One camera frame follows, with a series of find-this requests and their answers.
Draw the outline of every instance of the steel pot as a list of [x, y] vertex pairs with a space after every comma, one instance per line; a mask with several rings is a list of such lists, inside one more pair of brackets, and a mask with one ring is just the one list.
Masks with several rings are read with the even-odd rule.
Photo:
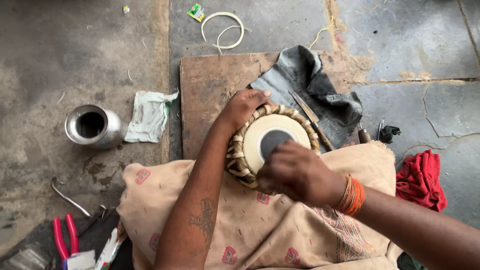
[[65, 132], [76, 144], [108, 149], [122, 143], [127, 124], [112, 110], [87, 104], [75, 108], [65, 120]]

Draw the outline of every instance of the wooden board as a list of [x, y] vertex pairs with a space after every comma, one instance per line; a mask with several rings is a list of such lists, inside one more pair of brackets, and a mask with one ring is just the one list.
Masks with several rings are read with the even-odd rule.
[[[180, 62], [183, 158], [196, 159], [219, 113], [233, 94], [268, 71], [279, 52], [184, 57]], [[350, 89], [340, 52], [318, 51], [323, 71], [338, 93]]]

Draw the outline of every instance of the knife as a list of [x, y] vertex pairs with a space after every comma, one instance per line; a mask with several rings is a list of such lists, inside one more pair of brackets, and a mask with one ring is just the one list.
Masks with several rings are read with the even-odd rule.
[[295, 99], [295, 101], [300, 105], [302, 110], [307, 114], [308, 118], [310, 119], [310, 122], [312, 122], [312, 128], [315, 130], [316, 133], [320, 136], [320, 140], [322, 143], [325, 145], [328, 151], [333, 151], [335, 148], [333, 148], [332, 143], [328, 140], [327, 136], [325, 136], [325, 133], [322, 131], [322, 129], [318, 126], [317, 122], [320, 120], [318, 117], [313, 113], [313, 111], [308, 107], [307, 103], [301, 99], [299, 95], [297, 95], [293, 91], [288, 91], [292, 97]]

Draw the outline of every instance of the red pliers handle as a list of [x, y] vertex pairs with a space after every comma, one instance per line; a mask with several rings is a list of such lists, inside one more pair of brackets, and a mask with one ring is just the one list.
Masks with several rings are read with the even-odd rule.
[[53, 236], [62, 261], [69, 258], [71, 254], [78, 252], [77, 228], [75, 227], [75, 223], [73, 223], [72, 214], [66, 214], [65, 221], [67, 222], [68, 232], [70, 234], [70, 254], [68, 253], [61, 234], [60, 218], [56, 217], [53, 219]]

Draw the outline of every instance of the wooden handle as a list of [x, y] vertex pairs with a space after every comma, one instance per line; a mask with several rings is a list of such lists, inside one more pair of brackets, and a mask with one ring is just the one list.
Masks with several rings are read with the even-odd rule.
[[321, 142], [325, 145], [328, 151], [333, 151], [335, 148], [333, 148], [332, 143], [328, 140], [327, 136], [325, 136], [325, 133], [322, 131], [322, 129], [318, 126], [316, 122], [312, 123], [312, 127], [315, 130], [318, 135], [320, 135], [320, 140]]
[[372, 139], [370, 139], [370, 134], [365, 129], [360, 129], [359, 140], [361, 144], [366, 144], [370, 142]]

